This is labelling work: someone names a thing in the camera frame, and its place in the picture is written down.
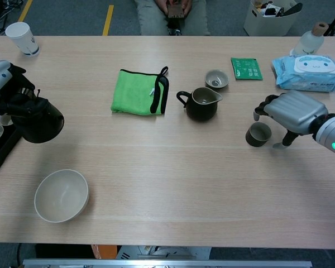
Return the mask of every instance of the blue package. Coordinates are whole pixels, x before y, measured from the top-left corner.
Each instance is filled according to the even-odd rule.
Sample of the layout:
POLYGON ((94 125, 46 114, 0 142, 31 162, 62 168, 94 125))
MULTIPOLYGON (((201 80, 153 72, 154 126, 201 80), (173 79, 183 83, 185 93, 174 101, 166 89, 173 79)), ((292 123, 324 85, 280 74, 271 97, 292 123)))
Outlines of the blue package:
POLYGON ((335 61, 328 56, 293 55, 272 61, 276 84, 283 89, 331 92, 335 90, 335 61))

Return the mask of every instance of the yellow floor line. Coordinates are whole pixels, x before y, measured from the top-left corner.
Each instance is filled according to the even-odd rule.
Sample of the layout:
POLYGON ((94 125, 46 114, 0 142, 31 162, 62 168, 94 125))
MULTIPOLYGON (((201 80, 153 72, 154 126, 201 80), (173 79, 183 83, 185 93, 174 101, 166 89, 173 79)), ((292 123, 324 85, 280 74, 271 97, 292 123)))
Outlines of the yellow floor line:
POLYGON ((28 9, 30 8, 31 4, 32 4, 32 0, 27 0, 27 3, 25 5, 25 7, 23 8, 23 11, 20 15, 20 18, 18 18, 19 22, 22 22, 25 19, 26 14, 28 13, 28 9))
POLYGON ((109 33, 109 27, 111 25, 113 9, 114 9, 114 5, 110 4, 109 7, 108 7, 107 18, 106 18, 106 22, 104 24, 104 29, 103 29, 103 34, 102 34, 104 36, 107 36, 108 33, 109 33))

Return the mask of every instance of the green packet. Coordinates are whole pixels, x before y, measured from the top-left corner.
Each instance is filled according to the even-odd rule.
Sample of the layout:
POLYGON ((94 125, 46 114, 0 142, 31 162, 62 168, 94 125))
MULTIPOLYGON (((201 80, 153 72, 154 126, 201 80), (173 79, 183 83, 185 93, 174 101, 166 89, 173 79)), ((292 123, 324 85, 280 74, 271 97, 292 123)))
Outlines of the green packet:
POLYGON ((236 79, 263 80, 256 59, 231 58, 231 62, 236 79))

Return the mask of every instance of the gray carpet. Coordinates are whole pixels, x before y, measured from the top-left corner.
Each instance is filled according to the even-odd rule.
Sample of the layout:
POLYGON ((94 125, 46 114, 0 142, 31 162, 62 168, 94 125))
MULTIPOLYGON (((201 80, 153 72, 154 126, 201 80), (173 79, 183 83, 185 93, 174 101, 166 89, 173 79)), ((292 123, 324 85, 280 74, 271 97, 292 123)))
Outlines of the gray carpet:
MULTIPOLYGON (((331 23, 335 17, 335 0, 302 0, 302 3, 302 13, 288 36, 300 36, 317 21, 331 23)), ((33 0, 25 22, 31 26, 34 35, 101 35, 110 4, 114 5, 114 12, 109 35, 138 35, 134 0, 33 0)), ((248 5, 249 0, 207 0, 211 34, 246 36, 243 23, 248 5)), ((20 14, 20 10, 10 13, 8 24, 16 22, 20 14)), ((16 265, 17 245, 0 243, 0 268, 16 265)), ((33 257, 34 245, 23 244, 20 259, 33 257)), ((210 257, 224 260, 310 260, 316 268, 335 267, 335 250, 213 248, 210 257)))

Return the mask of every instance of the black strap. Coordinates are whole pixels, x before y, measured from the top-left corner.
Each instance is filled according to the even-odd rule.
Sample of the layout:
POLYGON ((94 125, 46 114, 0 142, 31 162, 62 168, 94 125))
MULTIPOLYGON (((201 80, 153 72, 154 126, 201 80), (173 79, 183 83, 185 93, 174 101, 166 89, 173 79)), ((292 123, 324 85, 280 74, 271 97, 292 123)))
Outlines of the black strap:
POLYGON ((150 106, 150 112, 151 113, 156 113, 157 108, 158 108, 159 103, 160 103, 161 90, 160 90, 159 83, 161 83, 163 88, 164 88, 163 91, 162 91, 160 112, 162 114, 165 113, 166 102, 168 101, 168 95, 167 94, 168 94, 168 91, 169 91, 169 81, 164 75, 168 72, 168 70, 169 70, 169 68, 167 66, 162 68, 160 74, 158 74, 156 79, 155 79, 154 98, 153 98, 152 104, 150 106))

